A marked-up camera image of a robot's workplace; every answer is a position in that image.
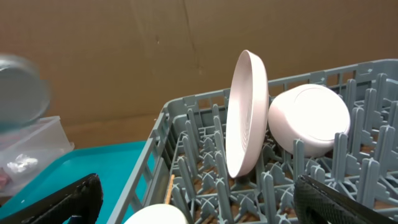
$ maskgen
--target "wooden stick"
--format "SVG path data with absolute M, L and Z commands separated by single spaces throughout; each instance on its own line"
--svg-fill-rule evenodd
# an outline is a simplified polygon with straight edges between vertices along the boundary
M 171 176 L 170 178 L 170 183 L 169 183 L 169 187 L 167 189 L 167 196 L 166 196 L 166 201 L 165 204 L 169 204 L 171 199 L 172 199 L 172 188 L 173 188 L 173 181 L 174 181 L 174 174 Z

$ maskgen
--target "pink plate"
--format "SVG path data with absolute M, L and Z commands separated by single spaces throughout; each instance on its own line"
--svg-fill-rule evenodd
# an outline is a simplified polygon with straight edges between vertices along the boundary
M 268 99 L 264 64 L 244 50 L 235 66 L 226 119 L 226 163 L 232 178 L 256 165 L 266 134 Z

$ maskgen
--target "gray dish rack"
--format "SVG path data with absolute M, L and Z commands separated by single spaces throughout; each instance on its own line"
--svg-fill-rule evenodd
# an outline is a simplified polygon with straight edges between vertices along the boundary
M 163 203 L 172 174 L 171 203 L 189 223 L 298 223 L 293 183 L 300 174 L 398 220 L 398 60 L 272 80 L 270 98 L 304 83 L 328 86 L 351 111 L 350 132 L 336 133 L 331 153 L 304 158 L 298 139 L 291 155 L 268 131 L 255 168 L 232 180 L 224 151 L 229 89 L 178 98 L 162 108 L 108 223 L 121 223 L 128 206 L 136 212 Z M 139 182 L 147 186 L 142 200 Z

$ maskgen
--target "teal mat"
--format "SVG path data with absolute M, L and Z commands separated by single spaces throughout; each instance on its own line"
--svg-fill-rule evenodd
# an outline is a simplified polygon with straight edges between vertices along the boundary
M 0 219 L 32 205 L 90 173 L 96 173 L 104 192 L 104 202 L 97 223 L 106 223 L 145 143 L 141 141 L 79 149 L 64 155 L 1 207 Z M 152 156 L 148 165 L 151 169 L 155 166 Z M 140 181 L 136 193 L 141 200 L 145 191 L 145 181 Z M 133 211 L 129 207 L 124 221 L 132 214 Z

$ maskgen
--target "cardboard backdrop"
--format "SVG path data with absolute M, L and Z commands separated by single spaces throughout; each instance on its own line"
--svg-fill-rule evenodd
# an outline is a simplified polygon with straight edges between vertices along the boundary
M 398 58 L 398 1 L 0 0 L 0 52 L 39 66 L 66 125 L 227 88 L 244 49 L 269 79 Z

